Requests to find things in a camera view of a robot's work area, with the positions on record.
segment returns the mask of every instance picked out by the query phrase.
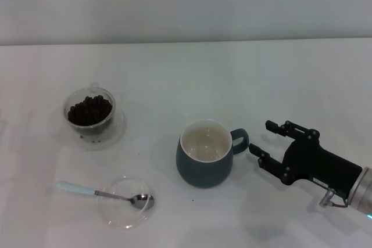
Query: glass saucer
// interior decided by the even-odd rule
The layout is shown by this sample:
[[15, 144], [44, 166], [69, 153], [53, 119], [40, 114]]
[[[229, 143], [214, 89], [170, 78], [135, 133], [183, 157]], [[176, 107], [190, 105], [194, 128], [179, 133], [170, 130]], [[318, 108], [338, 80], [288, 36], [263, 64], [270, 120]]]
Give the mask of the glass saucer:
[[138, 194], [148, 194], [153, 196], [155, 200], [153, 206], [149, 207], [149, 201], [147, 201], [144, 208], [140, 210], [125, 200], [97, 197], [98, 213], [110, 227], [125, 230], [133, 229], [149, 218], [156, 205], [156, 197], [153, 190], [139, 178], [122, 175], [103, 187], [102, 191], [128, 198]]

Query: white wall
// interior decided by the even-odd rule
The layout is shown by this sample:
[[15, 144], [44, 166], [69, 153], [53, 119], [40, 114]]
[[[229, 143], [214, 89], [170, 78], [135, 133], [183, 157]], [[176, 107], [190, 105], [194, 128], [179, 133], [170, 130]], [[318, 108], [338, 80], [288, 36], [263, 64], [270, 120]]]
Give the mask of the white wall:
[[372, 37], [372, 0], [0, 0], [0, 44]]

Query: spoon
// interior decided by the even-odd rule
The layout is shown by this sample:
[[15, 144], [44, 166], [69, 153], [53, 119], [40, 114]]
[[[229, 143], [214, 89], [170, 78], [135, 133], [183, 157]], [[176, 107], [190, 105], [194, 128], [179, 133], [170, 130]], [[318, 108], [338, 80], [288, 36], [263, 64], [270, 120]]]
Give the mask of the spoon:
[[66, 181], [57, 181], [56, 187], [59, 189], [63, 189], [65, 191], [69, 192], [74, 192], [74, 193], [79, 193], [79, 194], [84, 194], [84, 195], [90, 195], [90, 196], [101, 196], [101, 197], [111, 197], [112, 199], [119, 199], [119, 200], [127, 200], [130, 202], [134, 207], [142, 210], [145, 205], [147, 200], [149, 201], [148, 203], [148, 209], [151, 208], [155, 202], [153, 196], [147, 195], [147, 194], [138, 194], [130, 199], [127, 197], [122, 197], [102, 191], [98, 191], [89, 187], [77, 185], [74, 183], [69, 183]]

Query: metal spoon head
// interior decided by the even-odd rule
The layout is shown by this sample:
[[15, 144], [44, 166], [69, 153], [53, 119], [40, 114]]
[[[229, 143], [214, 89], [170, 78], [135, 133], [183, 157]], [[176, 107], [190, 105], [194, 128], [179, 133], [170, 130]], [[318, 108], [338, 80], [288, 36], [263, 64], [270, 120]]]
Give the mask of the metal spoon head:
[[155, 203], [155, 199], [151, 195], [147, 194], [135, 195], [130, 199], [130, 202], [134, 207], [142, 210], [145, 207], [147, 200], [149, 200], [147, 209], [150, 209], [151, 207], [153, 207]]

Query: mug rim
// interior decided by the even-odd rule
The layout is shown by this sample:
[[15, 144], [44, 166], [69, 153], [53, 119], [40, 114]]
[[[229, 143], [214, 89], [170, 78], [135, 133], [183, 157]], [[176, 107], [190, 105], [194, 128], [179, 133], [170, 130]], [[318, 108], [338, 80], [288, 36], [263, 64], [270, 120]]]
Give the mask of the mug rim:
[[[194, 157], [191, 157], [190, 154], [188, 154], [188, 152], [187, 152], [187, 151], [185, 150], [185, 148], [184, 148], [184, 145], [183, 145], [183, 136], [184, 136], [184, 134], [185, 134], [185, 131], [186, 131], [186, 130], [191, 126], [191, 125], [193, 125], [193, 124], [195, 124], [195, 123], [198, 123], [198, 122], [201, 122], [201, 121], [213, 122], [213, 123], [215, 123], [215, 124], [218, 124], [219, 126], [221, 126], [221, 127], [226, 131], [226, 133], [227, 133], [228, 135], [230, 135], [230, 136], [228, 137], [228, 140], [229, 140], [229, 148], [227, 149], [226, 153], [225, 153], [223, 156], [221, 156], [220, 158], [218, 158], [218, 159], [216, 159], [216, 160], [213, 160], [213, 161], [202, 161], [202, 160], [198, 160], [198, 159], [196, 159], [196, 158], [194, 158]], [[182, 132], [182, 134], [181, 134], [181, 136], [180, 136], [180, 144], [181, 144], [181, 147], [182, 147], [183, 152], [184, 152], [188, 157], [190, 157], [191, 159], [193, 159], [193, 160], [195, 160], [195, 161], [197, 161], [197, 162], [200, 162], [200, 163], [214, 163], [214, 162], [217, 162], [217, 161], [222, 160], [223, 158], [225, 158], [225, 157], [228, 155], [228, 153], [229, 153], [230, 150], [231, 150], [231, 147], [233, 146], [233, 139], [232, 139], [232, 136], [231, 136], [230, 131], [229, 131], [229, 130], [224, 126], [224, 125], [222, 125], [221, 122], [218, 122], [218, 121], [216, 121], [216, 120], [212, 120], [212, 119], [210, 119], [210, 118], [204, 118], [204, 119], [194, 120], [193, 122], [189, 123], [189, 124], [184, 128], [184, 130], [183, 130], [183, 132]]]

